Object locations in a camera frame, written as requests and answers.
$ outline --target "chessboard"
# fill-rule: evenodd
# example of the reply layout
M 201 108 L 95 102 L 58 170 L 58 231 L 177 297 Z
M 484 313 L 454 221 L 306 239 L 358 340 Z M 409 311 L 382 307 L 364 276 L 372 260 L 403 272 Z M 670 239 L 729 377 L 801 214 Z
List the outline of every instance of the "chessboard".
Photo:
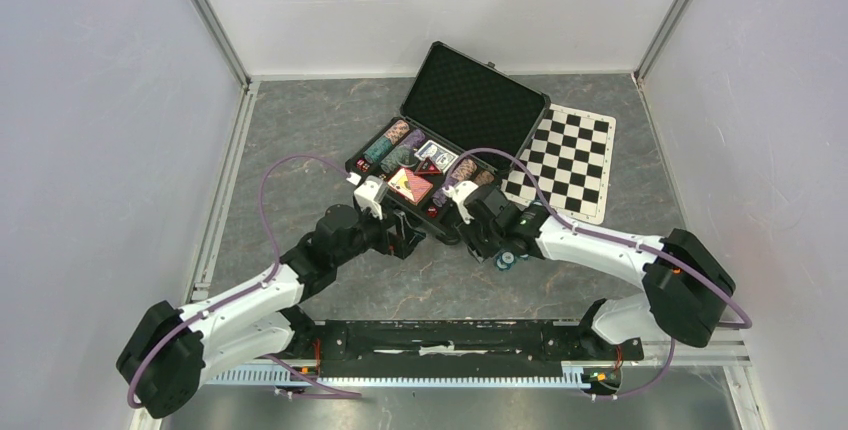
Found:
M 519 159 L 536 177 L 551 206 L 577 220 L 600 224 L 609 187 L 615 118 L 551 105 Z M 521 170 L 504 180 L 503 192 L 520 205 L 536 190 Z

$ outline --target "open case lid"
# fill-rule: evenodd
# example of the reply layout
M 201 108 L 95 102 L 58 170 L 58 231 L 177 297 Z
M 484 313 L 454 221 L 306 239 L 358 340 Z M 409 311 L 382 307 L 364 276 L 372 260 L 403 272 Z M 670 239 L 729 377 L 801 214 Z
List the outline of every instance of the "open case lid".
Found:
M 400 113 L 462 150 L 489 147 L 518 156 L 549 106 L 547 95 L 435 42 Z M 478 157 L 497 170 L 510 167 L 496 155 Z

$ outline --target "gray floor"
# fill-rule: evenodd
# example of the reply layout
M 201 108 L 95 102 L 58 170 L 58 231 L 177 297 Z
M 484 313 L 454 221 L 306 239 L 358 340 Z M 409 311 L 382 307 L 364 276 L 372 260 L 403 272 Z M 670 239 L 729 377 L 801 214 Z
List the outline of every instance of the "gray floor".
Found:
M 648 115 L 629 75 L 522 76 L 553 103 L 618 120 L 604 226 L 667 234 L 682 220 Z M 311 152 L 343 162 L 397 115 L 411 79 L 263 82 L 225 226 L 212 293 L 265 269 L 271 246 L 257 214 L 257 189 L 275 160 Z M 352 186 L 317 162 L 295 162 L 269 181 L 266 208 L 280 247 L 293 246 L 324 210 L 351 201 Z M 529 261 L 508 272 L 478 264 L 462 246 L 430 238 L 401 261 L 374 252 L 339 271 L 306 302 L 315 319 L 577 318 L 596 299 L 634 293 L 600 272 Z
M 655 369 L 628 368 L 639 386 Z M 674 369 L 644 395 L 591 403 L 573 390 L 363 388 L 361 401 L 287 401 L 262 387 L 205 386 L 169 430 L 741 428 L 721 368 Z

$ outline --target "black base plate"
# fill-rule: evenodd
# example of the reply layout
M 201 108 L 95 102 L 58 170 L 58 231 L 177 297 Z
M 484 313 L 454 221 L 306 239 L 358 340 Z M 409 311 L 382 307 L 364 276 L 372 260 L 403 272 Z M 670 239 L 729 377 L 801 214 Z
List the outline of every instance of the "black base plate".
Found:
M 616 346 L 589 352 L 576 323 L 554 320 L 341 321 L 317 323 L 321 375 L 326 377 L 547 377 L 562 376 L 561 362 L 614 361 Z M 429 347 L 486 353 L 444 355 Z M 621 345 L 624 360 L 645 358 L 642 342 Z M 286 358 L 314 358 L 314 350 Z

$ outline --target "purple cable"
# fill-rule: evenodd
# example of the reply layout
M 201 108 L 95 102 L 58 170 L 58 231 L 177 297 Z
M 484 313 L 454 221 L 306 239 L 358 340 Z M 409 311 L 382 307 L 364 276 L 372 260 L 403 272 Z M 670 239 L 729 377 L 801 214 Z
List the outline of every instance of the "purple cable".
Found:
M 348 398 L 348 399 L 353 399 L 353 398 L 362 398 L 362 394 L 361 394 L 361 393 L 358 393 L 358 392 L 348 392 L 348 391 L 345 391 L 345 390 L 340 390 L 340 389 L 338 389 L 338 388 L 329 387 L 329 386 L 327 386 L 327 385 L 324 385 L 323 383 L 319 383 L 319 382 L 317 382 L 316 380 L 313 380 L 313 379 L 311 379 L 311 378 L 307 377 L 306 375 L 304 375 L 304 374 L 302 374 L 302 373 L 298 372 L 297 370 L 295 370 L 294 368 L 292 368 L 292 366 L 291 366 L 291 365 L 289 365 L 288 363 L 286 363 L 286 362 L 284 362 L 284 361 L 280 360 L 279 358 L 275 357 L 274 355 L 265 355 L 263 358 L 267 358 L 268 360 L 271 360 L 272 362 L 276 363 L 277 365 L 279 365 L 279 366 L 281 366 L 281 367 L 285 368 L 286 370 L 288 370 L 288 371 L 289 371 L 289 373 L 291 373 L 292 375 L 294 375 L 294 376 L 295 376 L 295 378 L 297 378 L 297 379 L 299 379 L 299 380 L 303 380 L 304 382 L 306 382 L 306 383 L 308 383 L 308 384 L 312 385 L 312 386 L 313 386 L 313 387 L 315 387 L 315 388 L 320 388 L 321 390 L 326 390 L 326 391 L 330 392 L 330 395 L 320 394 L 320 393 L 319 393 L 319 394 L 315 394 L 315 393 L 294 393 L 294 394 L 292 394 L 292 398 L 303 398 L 303 399 L 313 399 L 313 400 L 333 400 L 333 399 L 343 399 L 343 398 Z
M 289 160 L 294 160 L 295 158 L 311 158 L 312 160 L 318 160 L 324 165 L 337 170 L 343 177 L 347 178 L 348 176 L 348 172 L 338 163 L 328 158 L 319 157 L 317 155 L 309 155 L 308 153 L 296 153 L 294 155 L 289 155 L 288 157 L 277 160 L 273 165 L 268 167 L 268 170 L 265 171 L 265 175 L 262 176 L 262 183 L 259 184 L 259 218 L 262 220 L 262 228 L 265 229 L 265 235 L 268 236 L 268 240 L 271 242 L 271 247 L 274 249 L 274 266 L 271 268 L 271 273 L 265 277 L 265 283 L 273 280 L 280 271 L 280 245 L 277 243 L 277 239 L 274 238 L 274 232 L 271 231 L 271 225 L 268 223 L 268 217 L 265 215 L 265 182 L 268 181 L 268 177 L 271 175 L 271 172 L 276 170 L 277 167 Z
M 277 276 L 277 273 L 279 273 L 279 271 L 280 271 L 280 246 L 279 246 L 279 244 L 277 244 L 277 240 L 274 238 L 274 233 L 271 231 L 271 225 L 268 224 L 268 217 L 265 215 L 265 208 L 264 208 L 265 183 L 268 181 L 268 177 L 271 175 L 271 172 L 273 172 L 280 165 L 282 165 L 282 164 L 284 164 L 284 163 L 286 163 L 290 160 L 294 160 L 295 158 L 310 158 L 312 160 L 318 160 L 319 162 L 323 163 L 324 165 L 326 165 L 330 168 L 333 168 L 335 170 L 338 170 L 339 173 L 341 173 L 344 177 L 347 177 L 347 175 L 348 175 L 348 173 L 345 171 L 345 169 L 341 165 L 337 164 L 336 162 L 333 162 L 332 160 L 329 160 L 329 159 L 324 158 L 324 157 L 319 157 L 317 155 L 309 155 L 309 154 L 306 154 L 306 153 L 298 153 L 298 154 L 294 154 L 294 155 L 289 155 L 288 157 L 277 160 L 273 165 L 268 167 L 268 170 L 265 171 L 265 175 L 262 176 L 262 183 L 259 184 L 259 217 L 262 220 L 262 227 L 265 229 L 265 234 L 268 236 L 268 240 L 271 241 L 271 247 L 273 247 L 273 249 L 274 249 L 274 265 L 273 265 L 273 268 L 271 268 L 271 272 L 262 281 L 263 283 L 267 283 L 267 282 L 270 282 L 271 280 L 273 280 L 274 277 Z M 195 323 L 198 320 L 200 320 L 201 318 L 203 318 L 204 312 L 208 312 L 208 314 L 207 314 L 207 316 L 208 316 L 209 314 L 214 313 L 216 310 L 223 307 L 224 305 L 227 305 L 227 304 L 232 303 L 232 302 L 234 302 L 234 301 L 236 301 L 236 300 L 238 300 L 238 299 L 240 299 L 240 298 L 242 298 L 246 295 L 249 295 L 249 294 L 253 293 L 254 291 L 256 291 L 260 288 L 262 288 L 262 284 L 257 283 L 255 285 L 251 285 L 248 288 L 245 288 L 244 290 L 242 290 L 240 292 L 236 292 L 236 293 L 230 295 L 229 297 L 224 298 L 221 301 L 210 305 L 208 308 L 204 309 L 203 312 L 197 312 L 195 315 L 192 315 L 191 317 L 189 317 L 188 319 L 183 321 L 181 324 L 174 327 L 173 330 L 168 332 L 162 338 L 162 340 L 159 340 L 159 342 L 157 342 L 156 345 L 154 345 L 153 348 L 150 349 L 150 352 L 148 352 L 147 356 L 145 356 L 144 359 L 141 361 L 141 364 L 139 364 L 138 369 L 136 369 L 132 380 L 130 380 L 129 390 L 127 391 L 127 404 L 129 404 L 129 406 L 131 408 L 142 408 L 144 406 L 141 403 L 135 401 L 135 391 L 138 388 L 138 383 L 141 381 L 141 376 L 144 375 L 145 370 L 147 370 L 147 367 L 150 366 L 150 362 L 152 362 L 153 359 L 156 358 L 156 355 L 158 355 L 159 352 L 162 351 L 162 349 L 165 347 L 165 345 L 168 344 L 168 342 L 173 340 L 174 337 L 176 337 L 180 332 L 182 332 L 183 330 L 188 328 L 190 325 L 192 325 L 193 323 Z M 297 378 L 303 377 L 303 375 L 301 375 L 297 370 L 289 367 L 288 365 L 286 365 L 281 360 L 275 359 L 274 361 L 278 364 L 281 364 L 287 370 L 292 372 L 292 375 L 294 375 L 295 377 L 297 377 Z M 306 381 L 310 381 L 306 377 L 303 377 L 301 379 L 306 380 Z M 327 387 L 326 385 L 324 385 L 324 386 L 321 386 L 321 388 L 324 388 L 326 390 L 326 389 L 329 389 L 330 387 Z M 348 394 L 353 393 L 353 392 L 344 392 L 343 390 L 335 390 L 335 389 L 332 389 L 332 390 L 329 390 L 329 391 L 332 391 L 334 393 L 338 393 L 338 392 L 348 393 Z

